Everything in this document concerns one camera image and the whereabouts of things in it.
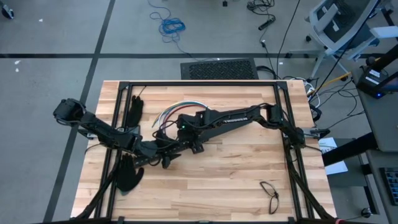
wooden table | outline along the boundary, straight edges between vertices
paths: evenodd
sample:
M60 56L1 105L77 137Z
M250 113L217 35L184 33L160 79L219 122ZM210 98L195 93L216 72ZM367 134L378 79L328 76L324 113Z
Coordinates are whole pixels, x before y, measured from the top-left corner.
M287 84L296 126L312 127L302 81L287 81ZM118 85L118 81L103 83L96 109L99 119L109 124ZM138 95L142 88L134 87L133 95ZM151 126L156 115L178 101L201 101L219 111L263 102L275 103L273 89L268 86L147 86L141 98L145 103L140 122L144 140L152 140L151 134L156 127ZM124 110L124 99L120 117ZM174 120L179 113L194 114L197 110L200 108L185 108L171 119ZM172 126L167 134L174 137L176 130ZM315 139L306 139L306 142L309 146L319 147ZM97 140L92 140L88 145L97 143ZM190 150L183 151L182 156L166 170L162 166L145 166L144 178L132 192L122 196L117 190L113 219L124 216L126 220L287 221L287 217L295 217L279 130L265 129L257 123L251 123L211 139L204 147L203 153L195 155ZM105 152L102 146L87 152L72 217L85 208L98 190ZM302 149L302 155L310 190L327 212L336 216L320 152L305 148ZM261 189L261 180L272 183L279 193L280 206L273 215L268 214L270 196ZM104 197L103 215L108 194ZM303 216L306 217L300 190L299 195Z

concrete floor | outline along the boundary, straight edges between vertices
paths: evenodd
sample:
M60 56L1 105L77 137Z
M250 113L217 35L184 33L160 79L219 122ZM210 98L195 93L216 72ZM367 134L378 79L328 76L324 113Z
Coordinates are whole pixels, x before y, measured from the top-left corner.
M52 111L62 98L79 99L81 93L85 92L83 87L86 84L90 88L86 105L88 110L95 111L103 80L178 80L180 63L193 61L190 58L151 58L150 55L141 55L146 58L100 58L92 82L90 79L86 82L106 11L112 1L6 1L16 17L11 21L0 17L0 54L86 55L69 56L75 58L59 58L66 56L58 55L58 58L26 56L0 59L2 223L35 223L43 220L70 133L70 128L60 126L52 118ZM265 18L248 11L245 0L229 1L228 7L222 7L221 0L151 2L167 5L172 16L181 18L185 23L187 29L181 35L179 44L187 52L264 53L258 44L261 33L257 27ZM275 14L277 20L263 37L269 53L278 52L295 3L278 0L275 1L275 7L270 9L269 12ZM303 19L317 3L300 3L282 53L317 47L312 42L305 42L310 26ZM175 44L162 42L157 30L158 21L149 18L152 11L145 0L116 0L102 48L97 48L97 53L179 54ZM396 12L392 19L398 24ZM371 27L387 25L381 14L368 24ZM378 47L367 49L367 53L385 53L396 43L395 39L381 40ZM267 58L255 58L255 61L256 65L269 66ZM276 58L271 61L276 66ZM306 78L315 63L313 58L282 58L279 61L283 62L279 66L279 75L282 77ZM348 70L363 63L364 60L357 63L343 61ZM333 61L325 61L317 76L322 80L332 66ZM343 71L336 68L331 78L342 74ZM262 72L259 72L259 76L260 79L272 78ZM360 112L362 108L360 102L358 104L356 111ZM321 107L323 116L318 126L325 128L344 118L352 107L352 98L334 96ZM333 127L330 136L355 138L369 131L366 116L360 115ZM66 220L70 216L86 145L87 140L78 136L53 220ZM356 217L358 211L368 206L363 201L363 195L352 196L352 191L332 189L337 214L341 218ZM372 218L373 222L384 220L383 216Z

black metal rail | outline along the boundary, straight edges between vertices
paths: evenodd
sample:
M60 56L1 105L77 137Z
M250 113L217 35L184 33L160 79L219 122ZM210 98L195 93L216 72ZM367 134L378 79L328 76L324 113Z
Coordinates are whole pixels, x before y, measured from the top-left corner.
M280 95L279 95L279 88L283 90L284 92L284 96L285 96L285 102L286 102L286 108L287 108L287 116L289 117L289 121L293 121L294 122L294 116L293 116L293 112L292 112L292 105L290 104L290 98L289 98L289 91L286 85L286 82L267 82L267 81L259 81L259 82L212 82L212 81L197 81L197 82L187 82L187 81L182 81L182 82L121 82L119 84L119 91L121 91L121 85L124 85L124 88L126 88L126 86L128 86L128 93L127 93L127 97L126 97L126 104L125 104L125 110L124 110L124 114L123 114L123 121L122 121L122 126L124 127L125 122L126 122L126 118L127 118L127 112L129 108L129 104L130 104L130 99L131 99L131 94L132 94L132 88L134 86L271 86L274 89L274 93L275 93L275 100L276 103L278 105L281 105L281 100L280 100ZM120 102L121 100L119 100L119 105L115 105L115 111L116 111L116 107L120 108ZM118 152L116 154L116 161L119 161L121 158L121 152ZM297 154L297 161L299 161L299 159L302 161L302 155L301 153ZM104 169L108 170L109 169L109 164L110 162L106 163L108 166L104 167ZM303 163L298 163L298 168L299 170L304 170L304 166ZM301 177L304 179L305 178L305 173L302 173L300 171L300 175ZM290 172L289 172L289 179L290 179L290 186L292 189L292 198L293 198L293 203L294 203L294 207L295 207L295 214L296 214L296 219L302 218L302 212L301 212L301 208L300 208L300 199L299 199L299 193L297 191L297 185L294 181L294 179L291 177ZM111 193L109 195L109 202L108 202L108 207L107 207L107 211L106 211L106 217L107 218L111 218L112 217L112 212L113 212L113 205L114 205L114 198L115 198L115 192L116 192L116 185L114 183L112 183L112 187L111 187ZM307 210L308 210L308 215L309 214L313 214L313 211L311 209L311 206L307 206ZM134 223L136 224L137 222L135 221L124 221L124 223ZM146 224L158 224L158 223L171 223L171 222L145 222ZM178 222L178 224L197 224L198 222ZM240 224L243 222L229 222L229 223L235 223L235 224ZM289 223L289 222L256 222L256 223L267 223L267 224L283 224L283 223Z
M127 114L129 112L130 102L131 102L132 85L128 82L122 82L121 84L126 86L125 88L127 88L127 97L126 97L126 102L124 104L124 113L122 119L122 127L126 129ZM120 162L121 157L122 157L122 151L117 151L115 162ZM107 218L112 218L115 194L116 194L116 179L113 180L111 185L111 193L109 195L109 198L111 200L108 201L108 208L106 209Z
M112 117L112 128L116 128L116 125L118 123L118 115L120 111L120 102L122 99L123 95L123 90L126 88L122 85L123 83L119 83L118 86L118 95L116 96L116 103L114 106L113 110L113 117ZM101 182L99 183L99 186L101 187L104 184L104 181L106 180L106 177L108 176L109 172L109 164L111 162L111 156L112 156L112 149L106 149L106 154L105 154L105 159L104 159L104 167L102 169L102 175L101 175ZM94 218L99 218L101 216L101 208L102 208L102 202L103 198L101 198L95 208L94 211Z

black robotic arm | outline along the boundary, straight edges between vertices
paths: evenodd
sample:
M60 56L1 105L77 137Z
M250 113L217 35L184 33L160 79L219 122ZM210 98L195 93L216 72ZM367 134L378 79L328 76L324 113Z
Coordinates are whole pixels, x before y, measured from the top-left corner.
M261 115L261 110L266 111L267 119ZM279 129L284 133L284 141L289 143L289 148L284 149L289 173L303 190L319 216L323 219L334 219L317 202L294 168L290 147L305 147L305 138L303 131L292 125L284 117L284 114L280 105L270 105L268 103L223 112L207 109L196 112L195 116L180 114L178 119L173 121L178 127L177 139L167 137L164 132L166 124L162 124L160 129L154 133L155 141L141 141L142 136L129 130L120 132L112 128L104 121L98 119L95 114L87 111L85 105L74 99L62 100L53 112L58 123L67 126L81 126L88 132L97 135L102 145L110 149L122 150L133 154L135 168L153 164L154 162L159 164L161 161L162 167L166 169L173 159L180 156L179 152L188 148L194 154L203 152L202 143L210 138L227 133L253 121L258 122L265 128ZM97 201L102 197L104 189L110 184L111 181L109 180L115 178L116 174L117 167L114 167L93 201L77 218L88 218L90 216Z

eyeglasses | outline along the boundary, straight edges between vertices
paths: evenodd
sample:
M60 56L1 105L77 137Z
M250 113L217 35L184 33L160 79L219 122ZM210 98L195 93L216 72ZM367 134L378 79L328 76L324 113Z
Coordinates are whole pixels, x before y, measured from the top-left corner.
M271 197L271 200L269 201L268 213L271 215L275 214L279 208L279 194L276 192L275 187L266 181L261 181L260 186L262 189L264 189L267 195Z

